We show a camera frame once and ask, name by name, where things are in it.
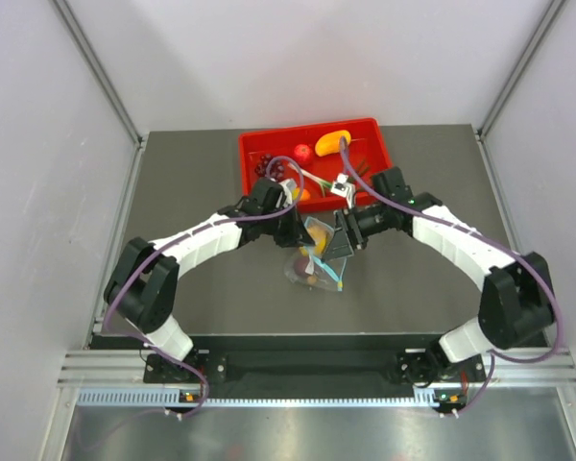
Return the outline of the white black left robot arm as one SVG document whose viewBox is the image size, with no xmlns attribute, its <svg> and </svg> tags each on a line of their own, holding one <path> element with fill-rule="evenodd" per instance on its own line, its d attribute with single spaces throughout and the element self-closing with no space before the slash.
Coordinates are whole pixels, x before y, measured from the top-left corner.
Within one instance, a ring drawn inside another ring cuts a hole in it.
<svg viewBox="0 0 576 461">
<path fill-rule="evenodd" d="M 185 381 L 198 371 L 192 339 L 173 316 L 179 279 L 211 258 L 237 250 L 262 235 L 280 248 L 313 243 L 297 210 L 294 180 L 258 180 L 252 191 L 199 225 L 173 236 L 131 239 L 117 261 L 103 298 L 106 316 L 116 313 L 144 342 L 166 355 L 165 369 Z"/>
</svg>

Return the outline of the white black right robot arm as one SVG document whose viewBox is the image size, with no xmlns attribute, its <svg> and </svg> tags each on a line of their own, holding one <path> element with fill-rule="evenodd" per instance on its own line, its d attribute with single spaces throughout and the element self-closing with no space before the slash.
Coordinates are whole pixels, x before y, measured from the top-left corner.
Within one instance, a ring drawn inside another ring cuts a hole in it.
<svg viewBox="0 0 576 461">
<path fill-rule="evenodd" d="M 325 261 L 365 249 L 373 235 L 402 231 L 453 264 L 481 293 L 474 318 L 444 333 L 415 357 L 399 359 L 406 380 L 426 387 L 452 379 L 467 360 L 511 349 L 555 323 L 549 299 L 552 283 L 541 255 L 512 255 L 496 246 L 434 195 L 414 194 L 397 167 L 372 177 L 369 190 L 375 201 L 369 206 L 356 205 L 355 184 L 354 178 L 341 173 L 330 187 L 347 205 L 334 214 L 334 236 L 323 252 Z"/>
</svg>

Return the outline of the yellow fake corn cob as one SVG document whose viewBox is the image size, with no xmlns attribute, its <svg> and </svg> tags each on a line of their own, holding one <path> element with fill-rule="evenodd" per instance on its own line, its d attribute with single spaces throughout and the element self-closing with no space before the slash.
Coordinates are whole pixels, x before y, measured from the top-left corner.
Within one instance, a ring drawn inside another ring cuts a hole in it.
<svg viewBox="0 0 576 461">
<path fill-rule="evenodd" d="M 342 140 L 347 145 L 351 142 L 351 133 L 348 130 L 339 130 L 322 135 L 315 143 L 314 152 L 322 158 L 338 154 L 341 151 Z"/>
</svg>

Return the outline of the clear zip top bag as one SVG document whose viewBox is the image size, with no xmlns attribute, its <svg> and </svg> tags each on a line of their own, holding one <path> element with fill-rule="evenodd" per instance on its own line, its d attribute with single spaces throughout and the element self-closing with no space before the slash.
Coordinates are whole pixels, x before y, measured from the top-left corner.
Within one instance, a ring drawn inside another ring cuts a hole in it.
<svg viewBox="0 0 576 461">
<path fill-rule="evenodd" d="M 333 228 L 317 218 L 307 217 L 304 222 L 306 228 L 314 224 L 326 227 L 332 232 L 333 236 Z M 293 263 L 300 256 L 308 256 L 313 261 L 313 275 L 318 278 L 318 282 L 315 285 L 309 285 L 306 281 L 307 279 L 299 278 L 295 275 L 293 271 Z M 326 291 L 342 292 L 344 289 L 343 275 L 346 264 L 347 260 L 345 258 L 324 262 L 322 256 L 316 256 L 313 254 L 313 246 L 304 246 L 299 247 L 299 249 L 288 258 L 284 264 L 284 276 L 293 283 L 301 283 L 312 288 L 320 288 Z"/>
</svg>

